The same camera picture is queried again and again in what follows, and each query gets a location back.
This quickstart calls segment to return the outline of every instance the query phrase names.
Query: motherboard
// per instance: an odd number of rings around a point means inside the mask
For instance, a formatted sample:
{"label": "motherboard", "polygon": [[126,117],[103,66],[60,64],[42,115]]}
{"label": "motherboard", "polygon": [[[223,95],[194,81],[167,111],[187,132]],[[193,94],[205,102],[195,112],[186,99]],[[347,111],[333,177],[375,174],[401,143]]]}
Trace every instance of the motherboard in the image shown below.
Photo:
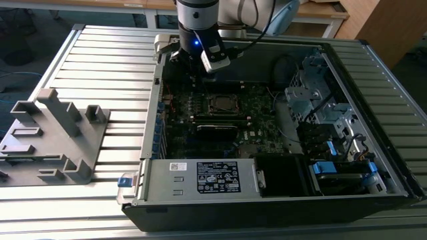
{"label": "motherboard", "polygon": [[166,84],[169,159],[250,158],[286,151],[266,84]]}

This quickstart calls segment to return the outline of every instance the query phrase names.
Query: table leg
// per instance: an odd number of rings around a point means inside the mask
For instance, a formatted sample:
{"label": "table leg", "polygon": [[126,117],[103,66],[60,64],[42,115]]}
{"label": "table leg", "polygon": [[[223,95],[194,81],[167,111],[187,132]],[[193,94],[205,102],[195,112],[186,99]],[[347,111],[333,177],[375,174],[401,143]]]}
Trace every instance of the table leg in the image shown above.
{"label": "table leg", "polygon": [[60,11],[59,10],[50,10],[51,16],[55,20],[60,19]]}
{"label": "table leg", "polygon": [[145,26],[145,15],[133,13],[133,17],[134,17],[135,27],[146,28],[146,26]]}
{"label": "table leg", "polygon": [[337,33],[338,33],[339,29],[341,29],[343,21],[345,20],[339,19],[339,18],[335,18],[333,20],[333,22],[327,26],[326,31],[323,33],[323,36],[322,36],[323,38],[330,38],[330,39],[335,38],[335,35],[337,35]]}
{"label": "table leg", "polygon": [[146,18],[147,18],[147,28],[158,29],[158,11],[157,9],[146,9],[145,10]]}

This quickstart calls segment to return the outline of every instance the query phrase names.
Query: metal table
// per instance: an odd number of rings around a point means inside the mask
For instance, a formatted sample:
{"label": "metal table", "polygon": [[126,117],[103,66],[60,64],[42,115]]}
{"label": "metal table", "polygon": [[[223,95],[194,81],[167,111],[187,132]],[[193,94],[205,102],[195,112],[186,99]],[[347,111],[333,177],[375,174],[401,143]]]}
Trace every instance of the metal table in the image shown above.
{"label": "metal table", "polygon": [[[350,224],[194,232],[139,231],[116,203],[118,177],[138,170],[149,93],[155,68],[157,30],[76,25],[40,88],[56,88],[59,98],[78,108],[111,109],[111,118],[88,185],[0,188],[0,239],[237,238],[313,234],[315,239],[393,238],[427,234],[427,204],[377,213]],[[333,45],[409,166],[427,188],[427,116],[371,47],[355,40],[283,37]],[[133,189],[124,193],[134,194]]]}

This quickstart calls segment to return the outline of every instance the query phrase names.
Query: printed label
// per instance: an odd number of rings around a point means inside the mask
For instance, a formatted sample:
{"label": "printed label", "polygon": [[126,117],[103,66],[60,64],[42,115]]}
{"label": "printed label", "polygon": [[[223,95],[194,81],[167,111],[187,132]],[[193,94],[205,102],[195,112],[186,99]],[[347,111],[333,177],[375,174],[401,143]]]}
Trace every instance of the printed label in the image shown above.
{"label": "printed label", "polygon": [[197,181],[202,194],[241,193],[238,162],[198,162]]}
{"label": "printed label", "polygon": [[170,171],[187,171],[187,162],[171,162]]}
{"label": "printed label", "polygon": [[142,8],[142,4],[123,4],[126,7]]}

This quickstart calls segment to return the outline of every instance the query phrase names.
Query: power supply label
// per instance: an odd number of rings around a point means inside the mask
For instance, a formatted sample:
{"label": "power supply label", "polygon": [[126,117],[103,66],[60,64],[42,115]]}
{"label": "power supply label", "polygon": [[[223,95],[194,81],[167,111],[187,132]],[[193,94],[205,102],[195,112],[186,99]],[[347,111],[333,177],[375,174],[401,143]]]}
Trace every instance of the power supply label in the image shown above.
{"label": "power supply label", "polygon": [[197,178],[202,194],[241,193],[237,161],[198,162]]}

